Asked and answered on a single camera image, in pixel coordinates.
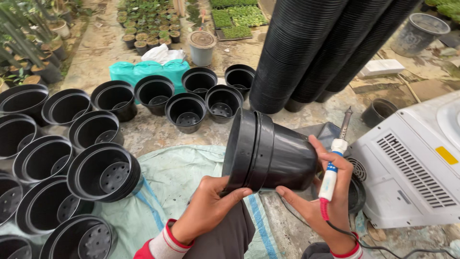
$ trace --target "white machine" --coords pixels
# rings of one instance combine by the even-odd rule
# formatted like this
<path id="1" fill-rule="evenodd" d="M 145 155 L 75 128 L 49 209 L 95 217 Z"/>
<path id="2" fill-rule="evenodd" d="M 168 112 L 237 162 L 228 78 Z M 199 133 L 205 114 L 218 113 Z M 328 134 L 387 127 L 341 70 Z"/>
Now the white machine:
<path id="1" fill-rule="evenodd" d="M 460 222 L 460 91 L 398 110 L 348 152 L 375 228 Z"/>

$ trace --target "hand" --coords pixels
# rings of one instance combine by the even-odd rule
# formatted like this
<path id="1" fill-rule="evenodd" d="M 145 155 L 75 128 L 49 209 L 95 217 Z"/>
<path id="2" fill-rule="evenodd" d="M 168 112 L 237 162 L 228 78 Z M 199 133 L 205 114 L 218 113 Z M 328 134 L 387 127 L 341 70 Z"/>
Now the hand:
<path id="1" fill-rule="evenodd" d="M 241 199 L 252 194 L 249 188 L 236 189 L 219 197 L 229 177 L 204 176 L 184 214 L 171 227 L 177 241 L 190 244 L 196 237 L 213 230 Z"/>
<path id="2" fill-rule="evenodd" d="M 328 162 L 331 161 L 339 170 L 337 172 L 337 182 L 335 184 L 332 201 L 328 205 L 328 215 L 330 222 L 339 229 L 350 231 L 348 220 L 348 188 L 350 186 L 353 165 L 345 158 L 335 153 L 328 153 L 321 142 L 310 135 L 309 142 L 316 149 L 318 160 L 326 171 Z M 319 191 L 321 181 L 315 179 L 313 183 Z M 356 246 L 355 240 L 345 234 L 332 229 L 321 217 L 319 200 L 306 201 L 284 186 L 278 186 L 276 191 L 308 222 L 310 227 L 318 233 L 329 245 L 335 254 L 345 254 L 353 250 Z"/>

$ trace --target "red cable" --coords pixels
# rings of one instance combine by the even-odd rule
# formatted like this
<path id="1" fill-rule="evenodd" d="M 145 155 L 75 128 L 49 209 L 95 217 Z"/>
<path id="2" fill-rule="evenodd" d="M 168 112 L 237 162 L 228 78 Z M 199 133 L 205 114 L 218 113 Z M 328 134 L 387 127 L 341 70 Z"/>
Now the red cable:
<path id="1" fill-rule="evenodd" d="M 328 215 L 329 201 L 325 198 L 320 198 L 319 201 L 320 201 L 321 216 L 324 220 L 328 221 L 329 220 L 329 215 Z"/>

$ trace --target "grey pants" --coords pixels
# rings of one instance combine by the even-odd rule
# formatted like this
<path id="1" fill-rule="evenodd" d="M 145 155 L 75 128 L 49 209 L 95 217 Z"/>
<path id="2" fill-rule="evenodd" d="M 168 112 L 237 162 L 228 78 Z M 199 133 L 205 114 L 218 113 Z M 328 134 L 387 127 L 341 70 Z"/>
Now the grey pants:
<path id="1" fill-rule="evenodd" d="M 254 233 L 253 221 L 241 200 L 217 227 L 195 239 L 184 259 L 243 259 Z"/>

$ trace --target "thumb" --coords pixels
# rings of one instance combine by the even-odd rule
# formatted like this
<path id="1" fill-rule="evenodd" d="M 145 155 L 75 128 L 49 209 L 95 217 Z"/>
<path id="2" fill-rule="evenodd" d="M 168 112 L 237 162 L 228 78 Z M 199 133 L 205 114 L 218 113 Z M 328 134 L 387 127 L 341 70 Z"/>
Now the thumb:
<path id="1" fill-rule="evenodd" d="M 278 186 L 276 192 L 279 193 L 295 210 L 297 210 L 302 216 L 303 211 L 308 210 L 310 205 L 309 201 L 304 200 L 298 196 L 295 192 L 284 186 Z"/>
<path id="2" fill-rule="evenodd" d="M 241 199 L 252 194 L 253 191 L 249 188 L 239 188 L 233 192 L 226 195 L 224 198 L 221 198 L 219 203 L 219 208 L 227 214 L 235 204 L 237 204 Z"/>

